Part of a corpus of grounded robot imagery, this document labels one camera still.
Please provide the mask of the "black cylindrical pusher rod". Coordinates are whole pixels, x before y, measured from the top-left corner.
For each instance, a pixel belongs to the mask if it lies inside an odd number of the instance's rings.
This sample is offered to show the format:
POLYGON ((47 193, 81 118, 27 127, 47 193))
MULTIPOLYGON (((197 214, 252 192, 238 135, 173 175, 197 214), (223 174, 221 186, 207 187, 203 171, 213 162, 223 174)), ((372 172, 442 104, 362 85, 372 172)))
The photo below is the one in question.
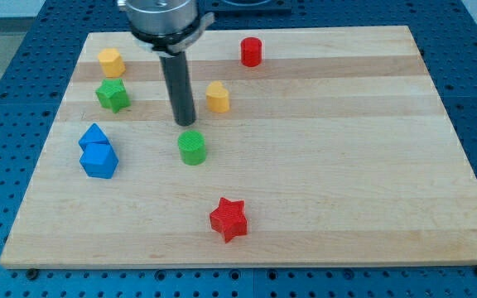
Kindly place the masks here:
POLYGON ((160 62, 173 118, 179 126, 190 126, 196 121, 196 111, 186 53, 161 57, 160 62))

